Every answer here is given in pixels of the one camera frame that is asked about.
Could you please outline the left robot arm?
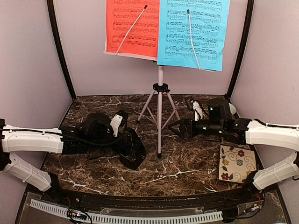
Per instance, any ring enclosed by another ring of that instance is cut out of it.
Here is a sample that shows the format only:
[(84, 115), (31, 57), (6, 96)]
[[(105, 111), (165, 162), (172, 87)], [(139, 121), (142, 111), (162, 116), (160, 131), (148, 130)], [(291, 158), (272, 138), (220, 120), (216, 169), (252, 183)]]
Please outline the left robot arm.
[(23, 182), (47, 192), (55, 203), (63, 203), (66, 193), (60, 189), (55, 174), (41, 171), (21, 159), (17, 151), (40, 151), (55, 154), (86, 154), (110, 148), (119, 154), (120, 162), (136, 170), (146, 151), (134, 129), (127, 126), (128, 114), (119, 110), (113, 118), (97, 112), (76, 127), (28, 129), (0, 121), (0, 169)]

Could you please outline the red sheet music paper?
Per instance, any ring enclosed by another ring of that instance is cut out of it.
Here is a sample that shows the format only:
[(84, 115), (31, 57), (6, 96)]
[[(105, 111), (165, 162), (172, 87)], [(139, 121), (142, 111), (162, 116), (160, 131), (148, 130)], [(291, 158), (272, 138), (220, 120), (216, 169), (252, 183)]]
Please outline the red sheet music paper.
[(156, 60), (159, 9), (158, 0), (107, 0), (104, 53)]

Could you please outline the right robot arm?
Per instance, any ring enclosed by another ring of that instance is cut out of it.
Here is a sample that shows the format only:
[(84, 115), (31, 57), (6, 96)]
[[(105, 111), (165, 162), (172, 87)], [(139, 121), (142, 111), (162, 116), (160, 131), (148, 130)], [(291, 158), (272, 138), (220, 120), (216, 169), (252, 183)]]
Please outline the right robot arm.
[(194, 107), (195, 100), (186, 99), (187, 107), (194, 118), (181, 119), (168, 128), (180, 138), (219, 136), (221, 139), (239, 145), (268, 145), (294, 150), (289, 157), (268, 168), (254, 171), (245, 179), (244, 188), (238, 198), (249, 202), (256, 191), (290, 177), (299, 177), (299, 126), (264, 123), (259, 119), (234, 119), (232, 105), (222, 98), (213, 98), (207, 102), (207, 119), (203, 119)]

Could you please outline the blue sheet music paper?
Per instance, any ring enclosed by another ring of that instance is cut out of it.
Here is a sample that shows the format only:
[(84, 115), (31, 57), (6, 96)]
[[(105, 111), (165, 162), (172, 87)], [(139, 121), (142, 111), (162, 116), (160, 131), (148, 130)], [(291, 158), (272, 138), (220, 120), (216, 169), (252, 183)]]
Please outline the blue sheet music paper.
[(157, 64), (222, 71), (230, 1), (162, 0)]

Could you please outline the black metronome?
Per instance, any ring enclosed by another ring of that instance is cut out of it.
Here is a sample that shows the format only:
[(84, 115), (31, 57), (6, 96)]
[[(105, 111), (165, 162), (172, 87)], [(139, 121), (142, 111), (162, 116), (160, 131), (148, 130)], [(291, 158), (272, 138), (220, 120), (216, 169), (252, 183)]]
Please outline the black metronome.
[(146, 158), (145, 147), (132, 128), (126, 128), (117, 146), (121, 164), (131, 170), (137, 170)]

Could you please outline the white music stand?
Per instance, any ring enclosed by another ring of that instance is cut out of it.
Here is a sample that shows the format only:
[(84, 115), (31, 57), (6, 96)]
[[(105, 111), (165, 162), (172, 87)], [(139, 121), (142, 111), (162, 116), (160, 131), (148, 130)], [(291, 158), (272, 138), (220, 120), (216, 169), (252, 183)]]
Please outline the white music stand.
[(162, 131), (162, 129), (165, 127), (165, 124), (162, 123), (162, 101), (163, 101), (163, 95), (169, 94), (168, 89), (166, 88), (166, 84), (163, 82), (163, 75), (164, 75), (164, 67), (162, 65), (158, 65), (158, 82), (153, 87), (153, 93), (157, 94), (158, 99), (158, 105), (157, 105), (157, 118), (155, 119), (155, 123), (157, 125), (157, 129), (159, 132)]

